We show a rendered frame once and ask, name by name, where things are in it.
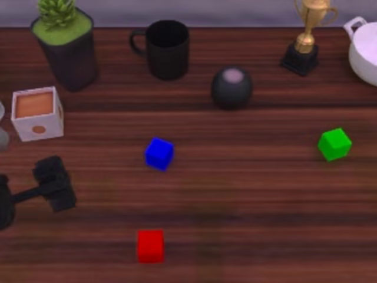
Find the potted plant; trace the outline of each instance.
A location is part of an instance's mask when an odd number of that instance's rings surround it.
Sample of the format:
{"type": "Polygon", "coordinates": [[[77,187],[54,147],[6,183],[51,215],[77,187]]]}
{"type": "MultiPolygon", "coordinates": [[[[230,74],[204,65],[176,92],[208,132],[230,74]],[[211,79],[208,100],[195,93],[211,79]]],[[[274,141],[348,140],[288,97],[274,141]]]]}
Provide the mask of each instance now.
{"type": "Polygon", "coordinates": [[[68,91],[83,89],[98,75],[93,19],[75,0],[38,0],[39,17],[31,24],[56,80],[68,91]]]}

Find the black trophy base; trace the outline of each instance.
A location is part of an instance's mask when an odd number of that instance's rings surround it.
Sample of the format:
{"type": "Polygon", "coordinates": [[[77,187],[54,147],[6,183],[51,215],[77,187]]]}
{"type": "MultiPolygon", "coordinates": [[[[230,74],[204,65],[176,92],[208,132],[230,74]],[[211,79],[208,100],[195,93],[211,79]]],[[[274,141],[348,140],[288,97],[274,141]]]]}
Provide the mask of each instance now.
{"type": "Polygon", "coordinates": [[[318,65],[318,46],[314,45],[310,53],[300,53],[295,49],[295,43],[288,46],[280,65],[301,76],[308,75],[318,65]]]}

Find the blue cube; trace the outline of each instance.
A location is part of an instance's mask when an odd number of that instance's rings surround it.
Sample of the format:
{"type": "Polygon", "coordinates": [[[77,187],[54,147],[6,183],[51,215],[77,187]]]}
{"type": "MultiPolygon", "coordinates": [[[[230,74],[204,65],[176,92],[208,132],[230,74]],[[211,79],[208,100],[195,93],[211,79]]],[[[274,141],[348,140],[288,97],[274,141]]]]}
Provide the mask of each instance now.
{"type": "Polygon", "coordinates": [[[145,162],[158,170],[165,171],[174,156],[174,144],[154,137],[145,150],[145,162]]]}

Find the wooden table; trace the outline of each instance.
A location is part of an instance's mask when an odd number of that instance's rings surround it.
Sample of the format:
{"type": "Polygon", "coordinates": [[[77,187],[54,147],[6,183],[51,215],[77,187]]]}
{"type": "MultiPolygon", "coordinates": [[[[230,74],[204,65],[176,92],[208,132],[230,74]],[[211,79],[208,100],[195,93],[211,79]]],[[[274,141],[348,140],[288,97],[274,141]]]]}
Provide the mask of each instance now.
{"type": "Polygon", "coordinates": [[[22,143],[12,92],[55,81],[28,30],[0,30],[12,138],[0,170],[19,192],[35,184],[37,160],[58,154],[79,201],[58,214],[42,198],[17,206],[0,233],[0,282],[377,282],[377,88],[353,74],[341,29],[316,30],[310,76],[280,68],[300,31],[193,29],[190,73],[165,83],[131,52],[130,30],[98,29],[98,82],[76,94],[57,86],[65,137],[22,143]],[[248,110],[212,105],[212,76],[228,64],[253,76],[248,110]],[[326,163],[316,145],[336,127],[354,145],[326,163]],[[153,136],[176,146],[166,173],[144,165],[153,136]],[[162,265],[136,262],[136,232],[148,228],[164,229],[162,265]]]}

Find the tissue box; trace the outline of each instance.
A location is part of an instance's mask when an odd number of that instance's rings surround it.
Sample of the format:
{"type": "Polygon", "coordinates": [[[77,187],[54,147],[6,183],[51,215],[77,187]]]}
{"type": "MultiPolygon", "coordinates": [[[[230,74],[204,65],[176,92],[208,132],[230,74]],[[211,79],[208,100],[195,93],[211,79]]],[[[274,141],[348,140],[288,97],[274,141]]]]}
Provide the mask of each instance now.
{"type": "Polygon", "coordinates": [[[23,142],[64,135],[64,112],[55,87],[16,91],[11,121],[23,142]]]}

